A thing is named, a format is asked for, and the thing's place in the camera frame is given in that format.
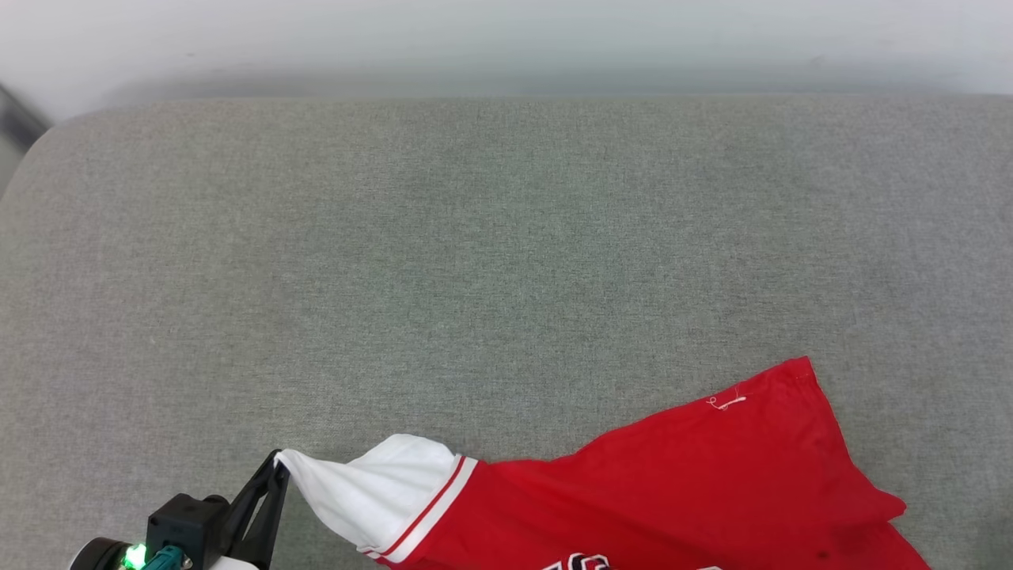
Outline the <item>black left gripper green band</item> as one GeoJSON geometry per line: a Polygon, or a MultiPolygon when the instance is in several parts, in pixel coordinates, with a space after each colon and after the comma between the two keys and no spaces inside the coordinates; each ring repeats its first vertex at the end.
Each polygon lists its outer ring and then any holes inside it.
{"type": "Polygon", "coordinates": [[[119,568],[154,569],[156,555],[174,547],[182,552],[177,569],[268,569],[290,480],[279,454],[269,452],[233,502],[170,499],[149,516],[145,541],[124,548],[119,568]]]}

